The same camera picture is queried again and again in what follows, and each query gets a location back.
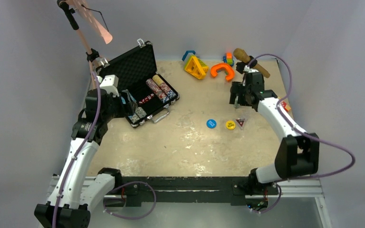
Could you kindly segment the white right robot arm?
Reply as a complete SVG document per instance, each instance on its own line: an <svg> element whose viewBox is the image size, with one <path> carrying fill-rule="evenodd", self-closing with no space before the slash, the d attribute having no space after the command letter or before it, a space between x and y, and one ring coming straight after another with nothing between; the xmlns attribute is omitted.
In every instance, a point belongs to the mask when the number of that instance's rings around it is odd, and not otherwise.
<svg viewBox="0 0 365 228"><path fill-rule="evenodd" d="M318 136L305 135L306 130L296 122L279 103L273 90L266 90L261 73L245 73L242 82L232 82L229 103L250 106L270 124L280 140L278 152L272 164L255 168L249 174L248 188L260 193L278 180L315 174L319 163Z"/></svg>

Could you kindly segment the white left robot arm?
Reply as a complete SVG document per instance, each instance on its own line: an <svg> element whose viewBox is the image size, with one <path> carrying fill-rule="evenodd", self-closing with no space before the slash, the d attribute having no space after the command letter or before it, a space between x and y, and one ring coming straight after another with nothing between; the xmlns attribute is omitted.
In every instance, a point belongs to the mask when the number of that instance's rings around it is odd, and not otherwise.
<svg viewBox="0 0 365 228"><path fill-rule="evenodd" d="M45 204L37 204L34 215L44 228L86 228L91 212L105 193L118 194L123 187L120 170L105 168L86 191L87 170L114 118L133 114L136 100L128 90L114 95L104 89L88 91L85 107L73 125L70 148L59 180Z"/></svg>

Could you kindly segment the blue small blind button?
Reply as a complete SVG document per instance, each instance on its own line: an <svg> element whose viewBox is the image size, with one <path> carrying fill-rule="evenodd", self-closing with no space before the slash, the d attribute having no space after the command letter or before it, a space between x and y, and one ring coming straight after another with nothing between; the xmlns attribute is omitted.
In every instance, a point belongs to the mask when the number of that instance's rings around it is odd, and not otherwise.
<svg viewBox="0 0 365 228"><path fill-rule="evenodd" d="M217 126L217 122L214 119L208 119L206 121L206 126L210 129L214 129Z"/></svg>

